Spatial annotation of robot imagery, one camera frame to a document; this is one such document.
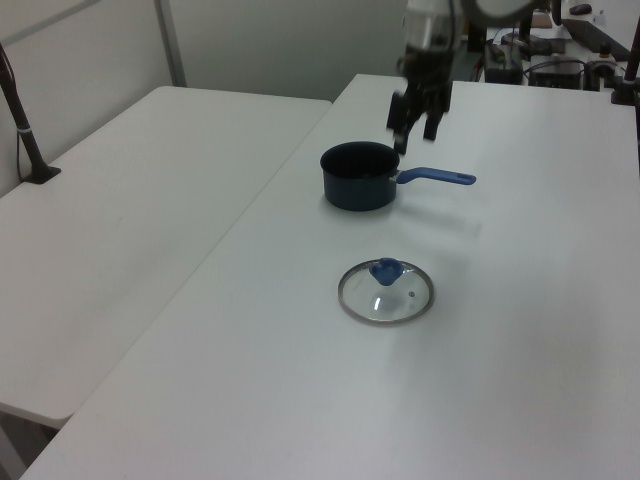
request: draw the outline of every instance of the white table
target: white table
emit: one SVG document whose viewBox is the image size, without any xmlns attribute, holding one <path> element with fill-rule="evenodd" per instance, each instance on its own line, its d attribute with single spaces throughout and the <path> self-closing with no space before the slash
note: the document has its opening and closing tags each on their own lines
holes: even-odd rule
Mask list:
<svg viewBox="0 0 640 480">
<path fill-rule="evenodd" d="M 160 88 L 0 200 L 0 410 L 60 427 L 329 107 Z"/>
<path fill-rule="evenodd" d="M 633 113 L 456 83 L 438 140 L 417 125 L 401 166 L 478 182 L 332 207 L 320 155 L 389 142 L 401 86 L 356 77 L 26 480 L 637 478 Z M 431 275 L 424 317 L 340 308 L 341 275 L 381 256 Z"/>
</svg>

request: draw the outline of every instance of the black device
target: black device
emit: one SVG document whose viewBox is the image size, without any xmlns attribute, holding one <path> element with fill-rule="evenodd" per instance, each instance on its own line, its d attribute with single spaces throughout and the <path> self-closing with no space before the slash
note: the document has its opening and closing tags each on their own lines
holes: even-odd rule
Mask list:
<svg viewBox="0 0 640 480">
<path fill-rule="evenodd" d="M 543 63 L 549 63 L 550 65 L 536 68 L 536 65 Z M 580 90 L 582 64 L 575 58 L 536 57 L 530 69 L 529 86 Z"/>
<path fill-rule="evenodd" d="M 640 98 L 638 97 L 638 66 L 640 66 L 640 18 L 636 27 L 636 34 L 631 45 L 631 54 L 629 55 L 629 63 L 627 71 L 622 79 L 614 79 L 615 89 L 611 94 L 611 103 L 616 105 L 635 105 L 636 113 L 640 111 Z"/>
<path fill-rule="evenodd" d="M 629 61 L 631 52 L 592 23 L 585 20 L 564 19 L 562 20 L 562 25 L 566 27 L 576 42 L 581 43 L 592 52 L 598 53 L 602 44 L 608 43 L 611 45 L 613 58 L 618 62 Z"/>
<path fill-rule="evenodd" d="M 551 0 L 551 18 L 556 25 L 562 25 L 562 0 Z"/>
<path fill-rule="evenodd" d="M 16 87 L 16 80 L 13 76 L 13 70 L 9 64 L 7 54 L 2 48 L 2 44 L 0 44 L 0 86 L 2 87 L 4 96 L 7 99 L 7 104 L 9 105 L 9 110 L 11 110 L 13 120 L 16 123 L 18 134 L 22 139 L 24 148 L 29 155 L 29 160 L 31 161 L 31 174 L 28 175 L 24 181 L 42 185 L 59 174 L 60 169 L 50 167 L 42 159 L 40 149 L 38 148 L 36 139 L 31 131 L 31 125 L 29 125 L 27 115 L 24 112 L 24 108 L 22 108 L 22 102 L 20 102 L 20 97 L 18 96 L 18 89 Z"/>
<path fill-rule="evenodd" d="M 576 5 L 575 7 L 571 7 L 569 9 L 569 13 L 571 15 L 587 15 L 592 11 L 593 9 L 591 8 L 591 5 L 589 5 L 588 3 L 582 3 L 580 5 Z"/>
<path fill-rule="evenodd" d="M 515 45 L 486 45 L 484 78 L 487 83 L 522 84 L 522 58 Z"/>
</svg>

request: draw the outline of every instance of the black saucepan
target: black saucepan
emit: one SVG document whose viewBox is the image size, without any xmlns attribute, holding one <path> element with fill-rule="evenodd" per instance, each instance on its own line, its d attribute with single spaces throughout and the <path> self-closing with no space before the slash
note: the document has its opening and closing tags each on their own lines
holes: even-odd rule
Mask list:
<svg viewBox="0 0 640 480">
<path fill-rule="evenodd" d="M 430 178 L 473 185 L 476 177 L 434 168 L 399 171 L 400 157 L 390 147 L 374 142 L 350 142 L 327 150 L 320 159 L 324 194 L 344 210 L 364 212 L 384 207 L 396 197 L 396 185 Z"/>
</svg>

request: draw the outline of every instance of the white wall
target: white wall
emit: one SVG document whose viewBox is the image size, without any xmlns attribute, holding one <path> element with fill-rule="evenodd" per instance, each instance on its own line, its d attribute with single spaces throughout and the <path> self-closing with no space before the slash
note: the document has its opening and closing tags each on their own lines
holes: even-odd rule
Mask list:
<svg viewBox="0 0 640 480">
<path fill-rule="evenodd" d="M 187 85 L 334 100 L 394 75 L 407 0 L 165 0 Z"/>
<path fill-rule="evenodd" d="M 101 0 L 5 50 L 47 162 L 171 84 L 153 0 Z M 0 196 L 18 184 L 15 133 L 0 97 Z"/>
</svg>

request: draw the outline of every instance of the glass lid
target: glass lid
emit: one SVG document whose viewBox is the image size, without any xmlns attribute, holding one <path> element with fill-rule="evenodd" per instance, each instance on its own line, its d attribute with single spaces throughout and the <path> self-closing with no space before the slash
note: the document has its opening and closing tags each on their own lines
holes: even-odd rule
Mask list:
<svg viewBox="0 0 640 480">
<path fill-rule="evenodd" d="M 411 320 L 429 310 L 434 297 L 433 282 L 425 272 L 393 258 L 356 265 L 338 284 L 343 308 L 371 322 Z"/>
</svg>

